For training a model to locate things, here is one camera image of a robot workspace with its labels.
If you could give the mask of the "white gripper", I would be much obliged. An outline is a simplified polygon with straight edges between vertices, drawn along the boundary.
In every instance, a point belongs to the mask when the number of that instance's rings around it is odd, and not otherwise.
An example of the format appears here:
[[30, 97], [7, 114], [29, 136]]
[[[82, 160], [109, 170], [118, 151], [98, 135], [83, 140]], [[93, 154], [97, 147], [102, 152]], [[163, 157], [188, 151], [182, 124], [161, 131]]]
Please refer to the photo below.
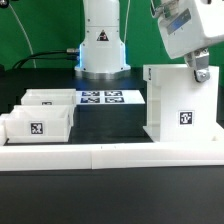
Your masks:
[[169, 57], [185, 55], [195, 80], [209, 80], [207, 47], [224, 42], [224, 0], [151, 0], [150, 10]]

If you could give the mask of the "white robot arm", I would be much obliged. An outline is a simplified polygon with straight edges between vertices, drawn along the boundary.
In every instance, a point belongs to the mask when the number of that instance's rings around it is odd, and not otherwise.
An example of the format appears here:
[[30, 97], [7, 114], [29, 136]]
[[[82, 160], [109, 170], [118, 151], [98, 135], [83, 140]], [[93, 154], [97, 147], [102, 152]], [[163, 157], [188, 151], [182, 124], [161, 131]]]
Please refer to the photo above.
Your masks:
[[[85, 38], [75, 70], [95, 77], [130, 68], [119, 35], [119, 0], [83, 0]], [[195, 80], [211, 76], [208, 48], [224, 42], [224, 0], [150, 0], [168, 56], [182, 57]]]

